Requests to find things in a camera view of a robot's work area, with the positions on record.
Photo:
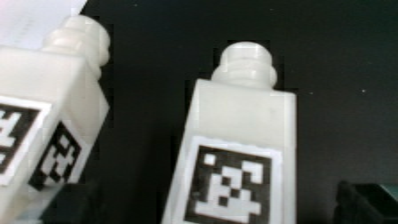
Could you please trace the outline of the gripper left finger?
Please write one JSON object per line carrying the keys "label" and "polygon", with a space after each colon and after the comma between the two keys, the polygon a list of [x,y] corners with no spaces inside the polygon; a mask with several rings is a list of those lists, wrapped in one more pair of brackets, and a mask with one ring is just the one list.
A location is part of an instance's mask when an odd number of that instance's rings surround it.
{"label": "gripper left finger", "polygon": [[102,223],[102,191],[97,183],[63,186],[40,219],[43,224]]}

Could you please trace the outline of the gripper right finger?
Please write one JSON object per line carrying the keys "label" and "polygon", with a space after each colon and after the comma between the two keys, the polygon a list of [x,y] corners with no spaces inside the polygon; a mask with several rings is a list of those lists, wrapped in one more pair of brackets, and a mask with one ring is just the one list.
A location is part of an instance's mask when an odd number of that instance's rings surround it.
{"label": "gripper right finger", "polygon": [[335,224],[398,224],[398,184],[342,181]]}

